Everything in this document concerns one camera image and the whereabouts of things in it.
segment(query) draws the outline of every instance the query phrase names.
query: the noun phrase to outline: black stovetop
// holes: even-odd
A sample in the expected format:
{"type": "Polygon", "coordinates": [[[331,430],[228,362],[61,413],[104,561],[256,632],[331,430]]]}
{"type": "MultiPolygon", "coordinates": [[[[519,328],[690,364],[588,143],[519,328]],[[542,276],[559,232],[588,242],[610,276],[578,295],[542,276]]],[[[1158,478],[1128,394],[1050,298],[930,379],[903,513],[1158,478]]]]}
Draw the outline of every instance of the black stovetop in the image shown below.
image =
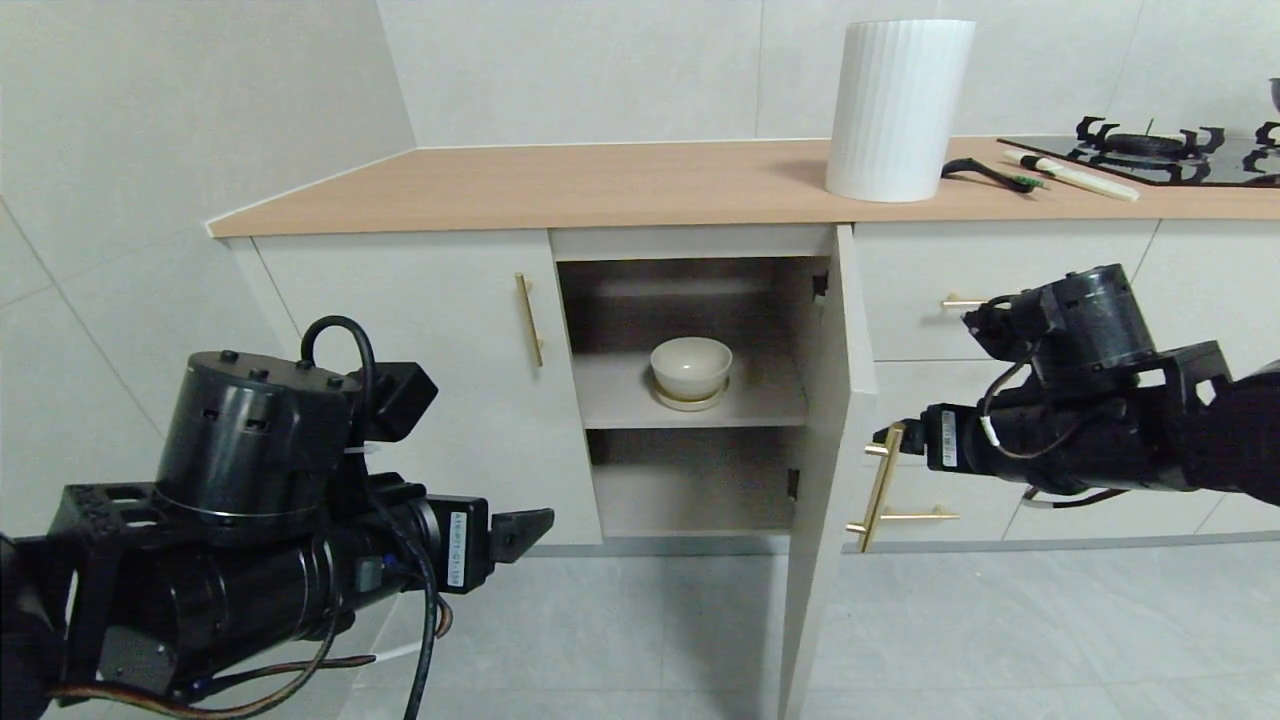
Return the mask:
{"type": "Polygon", "coordinates": [[[1066,135],[1002,137],[1001,142],[1071,160],[1146,184],[1280,187],[1280,123],[1263,123],[1252,137],[1222,128],[1181,131],[1181,137],[1112,132],[1119,126],[1085,117],[1066,135]]]}

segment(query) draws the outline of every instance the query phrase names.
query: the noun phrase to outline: white bowl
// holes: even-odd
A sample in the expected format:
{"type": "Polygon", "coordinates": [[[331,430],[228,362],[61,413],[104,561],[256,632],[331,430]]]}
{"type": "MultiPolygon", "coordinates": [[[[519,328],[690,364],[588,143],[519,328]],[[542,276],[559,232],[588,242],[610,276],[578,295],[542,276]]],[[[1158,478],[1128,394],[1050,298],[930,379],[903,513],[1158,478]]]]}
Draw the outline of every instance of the white bowl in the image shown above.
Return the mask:
{"type": "Polygon", "coordinates": [[[676,400],[703,400],[724,386],[733,351],[709,337],[677,337],[649,355],[659,389],[676,400]]]}

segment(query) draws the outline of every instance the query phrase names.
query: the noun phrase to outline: black motor housing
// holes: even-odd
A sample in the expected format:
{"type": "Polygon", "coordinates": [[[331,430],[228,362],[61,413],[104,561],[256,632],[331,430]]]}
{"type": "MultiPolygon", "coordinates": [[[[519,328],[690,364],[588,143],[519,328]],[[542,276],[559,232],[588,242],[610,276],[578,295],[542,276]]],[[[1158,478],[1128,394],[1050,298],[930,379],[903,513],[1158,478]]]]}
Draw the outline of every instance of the black motor housing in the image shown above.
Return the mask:
{"type": "Polygon", "coordinates": [[[351,429],[360,382],[311,363],[234,352],[187,361],[155,493],[177,512],[236,530],[305,524],[351,429]]]}
{"type": "Polygon", "coordinates": [[[998,299],[966,313],[964,323],[997,360],[1016,363],[1034,346],[1032,368],[1053,400],[1129,387],[1133,374],[1126,369],[1156,354],[1129,278],[1117,264],[1068,273],[998,299]]]}

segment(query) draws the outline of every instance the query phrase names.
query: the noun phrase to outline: open cabinet door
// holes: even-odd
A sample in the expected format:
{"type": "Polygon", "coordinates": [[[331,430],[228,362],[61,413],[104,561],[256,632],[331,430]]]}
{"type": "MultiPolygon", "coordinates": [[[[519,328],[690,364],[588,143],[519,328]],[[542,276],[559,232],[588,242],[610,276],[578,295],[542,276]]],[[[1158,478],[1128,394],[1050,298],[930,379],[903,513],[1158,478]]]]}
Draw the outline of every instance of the open cabinet door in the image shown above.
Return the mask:
{"type": "Polygon", "coordinates": [[[809,419],[787,561],[778,703],[783,720],[800,717],[846,541],[845,521],[854,509],[854,475],[873,432],[876,366],[851,225],[836,225],[826,300],[814,305],[799,334],[809,419]]]}

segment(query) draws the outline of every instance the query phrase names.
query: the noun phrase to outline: wooden countertop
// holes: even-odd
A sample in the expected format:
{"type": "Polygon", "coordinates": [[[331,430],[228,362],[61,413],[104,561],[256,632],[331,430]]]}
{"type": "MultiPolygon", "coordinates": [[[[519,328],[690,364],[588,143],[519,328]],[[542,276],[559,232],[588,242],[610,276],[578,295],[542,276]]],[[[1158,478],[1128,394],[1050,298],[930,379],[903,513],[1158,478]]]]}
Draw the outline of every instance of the wooden countertop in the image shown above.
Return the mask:
{"type": "MultiPolygon", "coordinates": [[[[995,138],[948,158],[1014,170],[995,138]]],[[[682,142],[415,150],[209,224],[214,237],[398,231],[1028,219],[1271,219],[1268,188],[1153,187],[1123,202],[1048,181],[1015,195],[973,173],[924,202],[823,190],[827,141],[682,142]]]]}

